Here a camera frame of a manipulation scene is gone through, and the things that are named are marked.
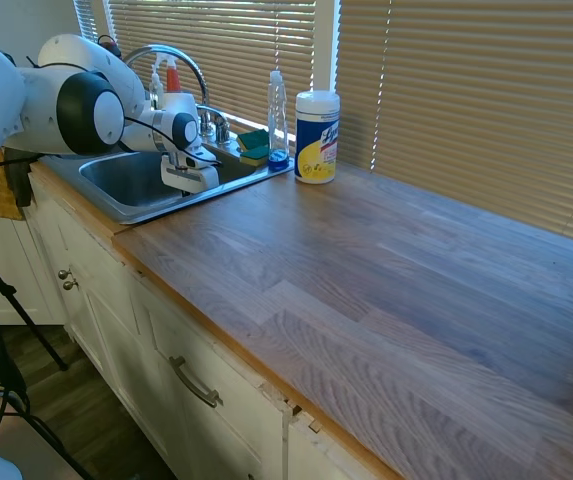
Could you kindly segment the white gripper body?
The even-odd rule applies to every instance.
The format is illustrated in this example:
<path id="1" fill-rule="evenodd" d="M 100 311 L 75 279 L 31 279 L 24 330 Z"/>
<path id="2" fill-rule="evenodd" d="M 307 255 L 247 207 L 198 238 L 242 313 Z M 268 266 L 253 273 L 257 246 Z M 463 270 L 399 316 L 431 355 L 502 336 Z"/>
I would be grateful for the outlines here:
<path id="1" fill-rule="evenodd" d="M 219 186 L 218 166 L 215 155 L 205 148 L 165 153 L 161 157 L 161 180 L 181 191 L 207 191 Z"/>

